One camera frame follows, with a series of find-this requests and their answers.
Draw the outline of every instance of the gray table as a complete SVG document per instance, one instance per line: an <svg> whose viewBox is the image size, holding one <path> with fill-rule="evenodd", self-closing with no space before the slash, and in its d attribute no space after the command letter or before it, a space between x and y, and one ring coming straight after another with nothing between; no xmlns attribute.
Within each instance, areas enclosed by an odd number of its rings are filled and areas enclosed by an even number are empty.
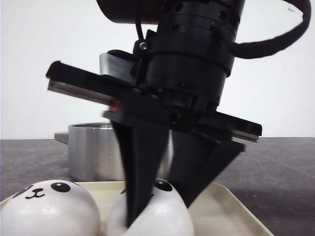
<svg viewBox="0 0 315 236"><path fill-rule="evenodd" d="M261 138L215 180L276 236L315 235L315 139ZM67 146L54 140L1 141L1 200L33 182L72 180Z"/></svg>

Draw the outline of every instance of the panda eye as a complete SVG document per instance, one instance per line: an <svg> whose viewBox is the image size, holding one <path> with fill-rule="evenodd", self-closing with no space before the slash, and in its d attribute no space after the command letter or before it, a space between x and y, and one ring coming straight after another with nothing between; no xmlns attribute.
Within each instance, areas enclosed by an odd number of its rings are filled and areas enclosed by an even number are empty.
<svg viewBox="0 0 315 236"><path fill-rule="evenodd" d="M160 190L166 191L166 192L170 192L173 190L172 186L164 181L164 180L156 180L154 183L154 186Z"/></svg>
<svg viewBox="0 0 315 236"><path fill-rule="evenodd" d="M66 193L70 191L70 186L62 182L53 183L50 186L57 192Z"/></svg>
<svg viewBox="0 0 315 236"><path fill-rule="evenodd" d="M22 193L25 193L26 191L28 191L30 188L32 188L34 186L34 184L26 187L25 189L21 190L20 192L16 193L13 198L16 198L17 196L21 195Z"/></svg>

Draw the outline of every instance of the white background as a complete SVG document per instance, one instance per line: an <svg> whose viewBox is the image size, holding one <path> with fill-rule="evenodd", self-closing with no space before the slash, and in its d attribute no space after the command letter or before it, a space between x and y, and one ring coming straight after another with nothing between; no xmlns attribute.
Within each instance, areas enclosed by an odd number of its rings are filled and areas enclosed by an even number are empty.
<svg viewBox="0 0 315 236"><path fill-rule="evenodd" d="M276 36L300 20L281 0L247 0L237 41ZM51 139L69 124L105 121L105 106L47 91L45 74L56 60L99 73L101 53L131 52L135 40L134 25L110 22L95 0L2 0L1 138ZM261 123L265 137L315 137L314 43L312 18L286 51L236 59L219 111Z"/></svg>

